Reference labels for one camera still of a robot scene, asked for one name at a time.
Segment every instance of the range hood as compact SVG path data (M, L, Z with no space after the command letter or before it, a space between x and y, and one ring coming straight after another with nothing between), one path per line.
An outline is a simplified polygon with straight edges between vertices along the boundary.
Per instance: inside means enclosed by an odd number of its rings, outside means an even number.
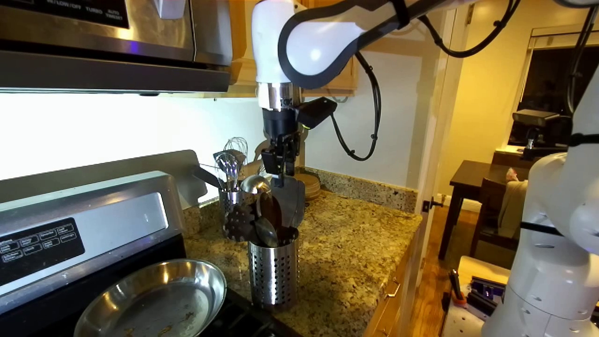
M230 59L228 0L0 0L0 93L226 93Z

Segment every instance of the stove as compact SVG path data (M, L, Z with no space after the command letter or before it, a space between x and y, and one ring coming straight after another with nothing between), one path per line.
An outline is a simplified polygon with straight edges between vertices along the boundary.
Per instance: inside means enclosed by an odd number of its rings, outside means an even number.
M177 190L161 171L0 203L2 336L73 336L104 289L183 259ZM226 293L202 336L297 336Z

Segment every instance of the granite countertop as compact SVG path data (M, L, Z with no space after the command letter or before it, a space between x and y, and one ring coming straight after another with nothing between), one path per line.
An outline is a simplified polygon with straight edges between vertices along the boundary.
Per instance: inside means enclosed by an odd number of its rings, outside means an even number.
M250 298L247 244L222 239L215 211L183 214L187 255L219 267L228 287ZM361 336L419 224L415 214L320 192L299 225L297 302L275 317L301 336Z

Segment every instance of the stainless steel utensil holder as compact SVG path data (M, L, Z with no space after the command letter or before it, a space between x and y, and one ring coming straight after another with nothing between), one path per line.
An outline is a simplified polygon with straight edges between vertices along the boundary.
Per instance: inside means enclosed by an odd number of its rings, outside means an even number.
M252 304L262 310L288 310L297 289L297 240L264 248L249 242L249 280Z

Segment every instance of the frying pan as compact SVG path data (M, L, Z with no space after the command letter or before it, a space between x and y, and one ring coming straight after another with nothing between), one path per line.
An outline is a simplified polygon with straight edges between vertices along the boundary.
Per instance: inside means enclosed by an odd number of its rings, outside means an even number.
M213 265L151 265L99 295L78 317L75 337L200 336L224 297L226 280Z

